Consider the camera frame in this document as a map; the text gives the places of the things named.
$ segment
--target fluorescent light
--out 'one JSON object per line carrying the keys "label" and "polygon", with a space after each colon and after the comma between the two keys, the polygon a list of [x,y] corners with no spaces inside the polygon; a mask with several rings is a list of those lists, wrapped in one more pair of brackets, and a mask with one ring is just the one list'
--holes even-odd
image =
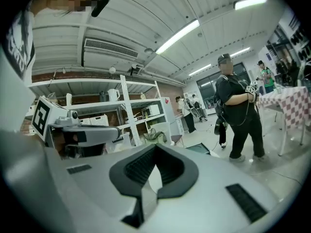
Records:
{"label": "fluorescent light", "polygon": [[209,83],[213,83],[215,81],[211,81],[211,82],[207,82],[207,83],[204,83],[203,85],[201,85],[201,87],[205,86],[205,85],[208,85]]}
{"label": "fluorescent light", "polygon": [[196,71],[192,72],[191,74],[189,74],[189,76],[191,76],[191,75],[193,75],[193,74],[195,74],[195,73],[197,73],[197,72],[199,72],[199,71],[202,71],[202,70],[204,70],[205,68],[208,68],[208,67],[210,67],[210,66],[211,66],[211,64],[208,64],[207,66],[205,66],[205,67],[203,67],[203,68],[200,68],[199,70],[196,70]]}
{"label": "fluorescent light", "polygon": [[176,34],[174,34],[167,42],[165,42],[157,51],[155,51],[157,54],[163,53],[166,49],[168,49],[171,45],[173,45],[176,41],[178,41],[180,38],[184,37],[186,34],[191,32],[192,30],[196,29],[200,26],[200,23],[198,20],[193,21],[192,23],[188,24],[186,27],[178,31]]}
{"label": "fluorescent light", "polygon": [[238,55],[239,53],[242,53],[242,52],[248,51],[249,49],[250,49],[250,48],[242,49],[241,51],[238,51],[238,52],[235,52],[235,53],[231,54],[231,55],[230,55],[230,57],[233,57],[233,56]]}
{"label": "fluorescent light", "polygon": [[239,10],[248,6],[265,3],[267,0],[242,0],[234,4],[235,10]]}

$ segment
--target brick wall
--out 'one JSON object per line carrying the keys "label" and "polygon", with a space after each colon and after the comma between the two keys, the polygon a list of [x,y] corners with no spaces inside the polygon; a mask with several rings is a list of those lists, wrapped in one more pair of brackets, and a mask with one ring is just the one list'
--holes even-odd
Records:
{"label": "brick wall", "polygon": [[[50,80],[53,77],[54,73],[46,73],[46,74],[39,74],[39,75],[33,75],[32,80],[33,83],[40,82],[40,81],[47,81]],[[110,74],[108,73],[98,73],[98,72],[66,72],[65,74],[62,72],[57,72],[56,78],[57,79],[77,79],[77,78],[108,78],[110,77]],[[119,75],[114,75],[115,79],[120,79]],[[130,80],[137,81],[137,82],[144,82],[144,83],[153,83],[152,81],[143,80],[139,78],[130,78]],[[182,96],[183,91],[180,87],[175,87],[168,84],[162,84],[158,83],[158,87],[161,93],[162,97],[169,97],[172,101],[172,106],[174,113],[177,115],[179,114],[177,112],[177,103],[175,102],[175,97]],[[146,97],[148,99],[153,99],[156,95],[156,88],[152,88],[146,93]],[[129,95],[130,99],[136,100],[140,99],[140,95]],[[83,103],[96,103],[99,102],[100,98],[99,95],[94,96],[81,96],[81,97],[73,97],[72,98],[72,104],[83,104]],[[66,105],[66,99],[58,99],[58,104],[65,106]],[[141,109],[133,109],[133,114],[136,114],[137,112],[140,112]],[[119,126],[118,116],[116,112],[106,112],[106,113],[99,113],[99,114],[93,114],[88,116],[80,116],[80,119],[87,118],[87,117],[98,117],[101,115],[106,114],[108,116],[108,121],[110,126]],[[126,112],[122,111],[123,118],[127,117]],[[24,120],[21,131],[23,133],[29,133],[29,125],[30,121]],[[147,132],[146,126],[144,123],[141,123],[137,125],[137,130],[139,134],[143,134]]]}

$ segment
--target person in green shirt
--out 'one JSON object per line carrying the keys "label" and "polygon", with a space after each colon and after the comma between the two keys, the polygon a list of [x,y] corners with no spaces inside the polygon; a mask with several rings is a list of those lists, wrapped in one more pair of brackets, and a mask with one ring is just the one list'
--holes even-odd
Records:
{"label": "person in green shirt", "polygon": [[272,78],[272,72],[268,67],[264,66],[262,60],[259,60],[257,65],[260,67],[261,78],[257,78],[257,80],[262,80],[264,83],[264,88],[266,93],[273,92],[274,90],[274,80]]}

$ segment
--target black cap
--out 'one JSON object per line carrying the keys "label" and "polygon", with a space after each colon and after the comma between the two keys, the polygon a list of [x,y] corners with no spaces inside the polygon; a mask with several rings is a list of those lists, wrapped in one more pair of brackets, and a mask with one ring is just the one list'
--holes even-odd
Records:
{"label": "black cap", "polygon": [[226,60],[226,59],[231,59],[229,53],[225,53],[225,54],[220,55],[218,57],[218,65],[221,64],[222,62],[224,62],[224,60]]}

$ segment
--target floor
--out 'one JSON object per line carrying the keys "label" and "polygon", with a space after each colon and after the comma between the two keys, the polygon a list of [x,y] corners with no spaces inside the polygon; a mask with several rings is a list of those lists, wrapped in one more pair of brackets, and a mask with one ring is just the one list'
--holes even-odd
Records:
{"label": "floor", "polygon": [[[311,133],[306,131],[303,145],[300,146],[301,130],[289,131],[285,153],[278,155],[281,146],[282,130],[281,118],[278,114],[275,122],[276,112],[265,110],[265,128],[263,132],[264,148],[269,160],[266,163],[253,162],[253,142],[248,136],[242,154],[246,160],[241,164],[234,164],[243,172],[251,175],[254,179],[272,190],[279,201],[282,201],[287,195],[299,189],[309,172],[311,164]],[[210,151],[214,151],[220,158],[229,159],[232,149],[233,132],[230,127],[226,131],[227,147],[222,149],[218,143],[219,137],[214,134],[214,125],[217,116],[208,117],[207,122],[197,122],[195,127],[197,131],[183,136],[185,147],[190,147],[203,143]],[[143,192],[143,207],[145,217],[152,213],[156,204],[156,196],[147,183]]]}

